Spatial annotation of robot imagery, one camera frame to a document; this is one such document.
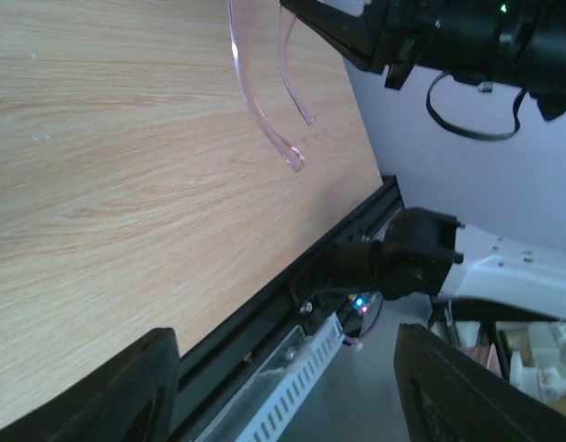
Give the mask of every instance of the gray floor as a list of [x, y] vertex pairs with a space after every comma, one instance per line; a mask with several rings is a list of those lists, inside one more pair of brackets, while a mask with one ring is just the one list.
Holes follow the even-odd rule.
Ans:
[[393, 353], [399, 324], [426, 323], [430, 303], [427, 297], [412, 295], [385, 303], [382, 314], [361, 350], [341, 349], [284, 431], [282, 442], [409, 441]]

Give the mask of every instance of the wooden table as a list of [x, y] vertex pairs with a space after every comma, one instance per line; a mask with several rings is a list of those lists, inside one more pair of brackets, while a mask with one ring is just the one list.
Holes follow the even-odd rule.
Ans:
[[247, 111], [225, 0], [0, 0], [0, 427], [153, 327], [185, 353], [380, 185], [341, 58], [295, 30], [305, 126], [276, 18], [254, 72], [298, 174]]

